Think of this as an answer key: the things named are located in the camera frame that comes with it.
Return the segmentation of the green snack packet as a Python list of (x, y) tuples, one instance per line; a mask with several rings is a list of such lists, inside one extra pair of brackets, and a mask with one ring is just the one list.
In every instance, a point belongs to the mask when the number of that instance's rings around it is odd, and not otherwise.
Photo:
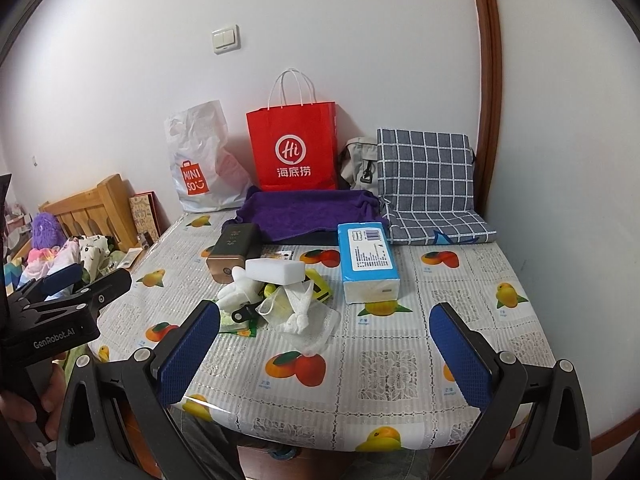
[(235, 322), (232, 316), (224, 311), (220, 312), (219, 333), (238, 335), (241, 337), (255, 337), (258, 327), (258, 315), (252, 313), (245, 321)]

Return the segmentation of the white work glove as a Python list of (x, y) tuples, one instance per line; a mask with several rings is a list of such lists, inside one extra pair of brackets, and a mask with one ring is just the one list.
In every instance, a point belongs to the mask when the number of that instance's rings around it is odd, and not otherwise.
[(218, 292), (215, 304), (221, 311), (232, 314), (247, 304), (259, 304), (264, 299), (262, 290), (264, 282), (249, 278), (246, 271), (240, 266), (231, 270), (232, 282), (224, 285)]

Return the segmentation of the clear plastic bag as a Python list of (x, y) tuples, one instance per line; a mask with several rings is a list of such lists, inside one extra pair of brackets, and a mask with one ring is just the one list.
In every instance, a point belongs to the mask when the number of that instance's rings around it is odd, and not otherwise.
[(314, 298), (311, 282), (277, 287), (257, 313), (303, 356), (321, 353), (341, 321), (337, 310)]

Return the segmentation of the white foam sponge block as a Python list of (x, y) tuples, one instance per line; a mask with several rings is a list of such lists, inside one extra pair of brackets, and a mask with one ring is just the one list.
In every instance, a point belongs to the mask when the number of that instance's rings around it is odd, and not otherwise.
[(306, 266), (301, 261), (255, 258), (245, 261), (245, 274), (254, 281), (279, 286), (305, 281)]

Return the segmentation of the fruit print sachet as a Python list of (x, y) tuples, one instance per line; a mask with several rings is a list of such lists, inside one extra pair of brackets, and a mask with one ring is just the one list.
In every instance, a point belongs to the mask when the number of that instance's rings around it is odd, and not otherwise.
[(277, 259), (277, 260), (291, 260), (292, 252), (290, 250), (267, 250), (260, 255), (262, 258)]

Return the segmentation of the floral bedding pile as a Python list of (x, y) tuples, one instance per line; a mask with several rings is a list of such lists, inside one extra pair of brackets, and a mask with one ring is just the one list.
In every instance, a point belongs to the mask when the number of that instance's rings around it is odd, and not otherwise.
[(10, 294), (31, 280), (46, 278), (71, 264), (81, 266), (80, 280), (90, 284), (115, 271), (128, 258), (104, 235), (73, 237), (50, 248), (24, 250), (4, 265), (6, 292)]

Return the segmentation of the purple plush toy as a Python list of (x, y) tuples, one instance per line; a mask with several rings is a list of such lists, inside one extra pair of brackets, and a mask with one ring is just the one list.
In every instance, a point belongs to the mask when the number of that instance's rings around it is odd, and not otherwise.
[(40, 212), (32, 219), (32, 248), (44, 249), (62, 247), (66, 242), (66, 235), (50, 212)]

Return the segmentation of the wooden bed headboard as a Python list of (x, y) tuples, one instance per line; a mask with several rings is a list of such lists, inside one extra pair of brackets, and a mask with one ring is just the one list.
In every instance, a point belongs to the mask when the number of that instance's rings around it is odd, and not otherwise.
[(120, 174), (112, 174), (90, 190), (43, 203), (39, 211), (55, 216), (68, 237), (110, 236), (117, 249), (128, 252), (138, 244), (129, 197)]

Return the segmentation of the blue tissue pack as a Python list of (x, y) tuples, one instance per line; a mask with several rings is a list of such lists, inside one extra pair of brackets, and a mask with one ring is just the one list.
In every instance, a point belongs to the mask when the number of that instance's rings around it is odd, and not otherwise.
[(400, 276), (381, 222), (337, 226), (344, 298), (366, 304), (399, 298)]

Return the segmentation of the dark green rectangular box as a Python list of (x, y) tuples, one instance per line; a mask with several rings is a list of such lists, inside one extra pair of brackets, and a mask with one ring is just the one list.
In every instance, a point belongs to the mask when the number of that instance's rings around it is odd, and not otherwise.
[(233, 281), (233, 268), (244, 268), (245, 261), (259, 257), (261, 251), (256, 224), (231, 222), (222, 228), (216, 243), (204, 250), (203, 257), (213, 280), (224, 285)]

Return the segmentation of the white Miniso plastic bag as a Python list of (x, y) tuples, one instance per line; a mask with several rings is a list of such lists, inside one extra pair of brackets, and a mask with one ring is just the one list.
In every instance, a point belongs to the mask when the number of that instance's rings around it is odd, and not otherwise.
[(221, 102), (190, 107), (165, 120), (169, 169), (185, 212), (242, 206), (252, 181), (228, 151), (228, 125)]

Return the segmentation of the purple towel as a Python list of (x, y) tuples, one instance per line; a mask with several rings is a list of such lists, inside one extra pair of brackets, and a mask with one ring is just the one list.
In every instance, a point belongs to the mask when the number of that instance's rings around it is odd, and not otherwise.
[(235, 217), (222, 227), (250, 223), (262, 244), (337, 244), (337, 227), (352, 222), (388, 222), (378, 198), (363, 190), (265, 192), (253, 186)]

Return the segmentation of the beige canvas backpack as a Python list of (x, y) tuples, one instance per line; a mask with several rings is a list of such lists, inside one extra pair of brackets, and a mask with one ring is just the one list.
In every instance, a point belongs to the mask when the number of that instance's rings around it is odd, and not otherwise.
[(378, 194), (378, 144), (367, 136), (349, 139), (338, 158), (341, 186)]

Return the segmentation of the red Haidilao paper bag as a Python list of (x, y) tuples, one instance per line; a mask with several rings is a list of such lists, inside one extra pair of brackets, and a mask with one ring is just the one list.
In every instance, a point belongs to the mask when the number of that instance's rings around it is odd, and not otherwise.
[[(309, 99), (286, 102), (284, 78), (306, 84)], [(336, 105), (319, 102), (312, 81), (296, 68), (277, 76), (272, 90), (281, 102), (269, 102), (246, 114), (258, 186), (265, 192), (338, 188)]]

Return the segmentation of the brown wooden door frame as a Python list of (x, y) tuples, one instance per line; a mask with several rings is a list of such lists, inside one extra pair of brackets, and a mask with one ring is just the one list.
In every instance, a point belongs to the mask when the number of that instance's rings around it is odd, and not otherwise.
[(486, 214), (502, 112), (503, 58), (497, 0), (475, 0), (480, 37), (480, 117), (474, 168), (474, 206)]

